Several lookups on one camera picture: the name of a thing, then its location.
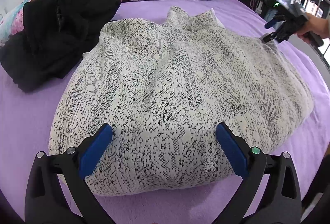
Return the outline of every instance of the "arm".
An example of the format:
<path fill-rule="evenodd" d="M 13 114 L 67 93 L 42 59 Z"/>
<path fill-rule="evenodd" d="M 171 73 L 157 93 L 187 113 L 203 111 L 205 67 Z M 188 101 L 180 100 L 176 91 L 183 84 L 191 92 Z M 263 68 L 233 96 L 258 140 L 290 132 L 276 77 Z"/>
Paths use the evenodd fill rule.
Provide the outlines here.
<path fill-rule="evenodd" d="M 330 37 L 330 17 L 328 19 L 324 19 L 311 14 L 307 14 L 307 16 L 309 20 L 306 22 L 303 28 L 296 33 L 299 38 L 301 38 L 304 42 L 310 43 L 308 38 L 304 37 L 304 34 L 309 31 L 320 35 L 322 39 Z"/>

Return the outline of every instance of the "screw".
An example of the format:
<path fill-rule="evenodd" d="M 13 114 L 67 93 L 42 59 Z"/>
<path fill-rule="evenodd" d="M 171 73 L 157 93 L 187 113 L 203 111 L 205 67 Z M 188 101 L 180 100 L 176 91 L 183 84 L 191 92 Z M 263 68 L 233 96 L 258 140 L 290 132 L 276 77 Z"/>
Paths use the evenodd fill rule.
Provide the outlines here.
<path fill-rule="evenodd" d="M 44 152 L 43 151 L 39 151 L 37 153 L 37 158 L 41 158 L 41 157 L 43 157 L 43 155 L 44 155 Z"/>
<path fill-rule="evenodd" d="M 286 158 L 286 159 L 290 159 L 290 153 L 288 153 L 288 152 L 283 152 L 283 156 L 284 156 L 284 158 Z"/>
<path fill-rule="evenodd" d="M 66 150 L 66 153 L 67 154 L 72 154 L 72 153 L 75 153 L 75 148 L 74 147 L 70 147 Z"/>

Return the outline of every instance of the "black clothing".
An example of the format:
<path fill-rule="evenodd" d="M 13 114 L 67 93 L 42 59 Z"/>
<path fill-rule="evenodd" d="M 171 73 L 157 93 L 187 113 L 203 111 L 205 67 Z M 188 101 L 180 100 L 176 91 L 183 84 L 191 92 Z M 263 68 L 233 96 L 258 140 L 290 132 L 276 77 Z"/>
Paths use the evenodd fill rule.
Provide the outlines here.
<path fill-rule="evenodd" d="M 0 47 L 0 62 L 14 83 L 29 92 L 63 78 L 98 43 L 101 28 L 120 0 L 35 0 L 24 5 L 24 30 Z"/>

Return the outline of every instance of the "green led light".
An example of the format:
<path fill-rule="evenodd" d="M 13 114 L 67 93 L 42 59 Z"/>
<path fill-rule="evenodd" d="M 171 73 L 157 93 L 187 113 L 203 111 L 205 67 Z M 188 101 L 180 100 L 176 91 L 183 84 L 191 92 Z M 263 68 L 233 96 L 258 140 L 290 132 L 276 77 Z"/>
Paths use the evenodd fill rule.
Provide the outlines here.
<path fill-rule="evenodd" d="M 257 148 L 257 147 L 253 147 L 253 148 L 251 149 L 251 151 L 252 151 L 254 154 L 259 154 L 259 153 L 260 153 L 260 149 Z"/>

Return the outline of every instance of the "purple bedsheet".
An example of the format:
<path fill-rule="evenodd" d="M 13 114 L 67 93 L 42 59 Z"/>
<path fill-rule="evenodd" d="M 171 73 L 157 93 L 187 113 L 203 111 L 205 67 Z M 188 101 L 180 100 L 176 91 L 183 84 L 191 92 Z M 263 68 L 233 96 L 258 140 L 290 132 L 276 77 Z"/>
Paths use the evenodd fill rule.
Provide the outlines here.
<path fill-rule="evenodd" d="M 214 8 L 226 28 L 245 36 L 260 37 L 264 21 L 237 0 L 162 0 L 122 4 L 115 20 L 142 17 L 162 23 L 171 6 L 190 15 Z M 312 61 L 288 42 L 281 51 L 308 83 L 315 108 L 308 119 L 274 153 L 288 151 L 296 166 L 304 196 L 316 174 L 330 140 L 330 94 Z M 48 139 L 57 104 L 70 80 L 53 80 L 42 89 L 24 94 L 0 67 L 0 189 L 16 212 L 24 217 L 24 197 L 35 154 L 48 152 Z M 115 222 L 135 224 L 212 223 L 235 193 L 241 179 L 230 176 L 206 186 L 182 190 L 158 190 L 122 197 L 97 197 Z M 248 213 L 254 212 L 265 188 L 263 181 Z M 78 213 L 66 187 L 72 210 Z"/>

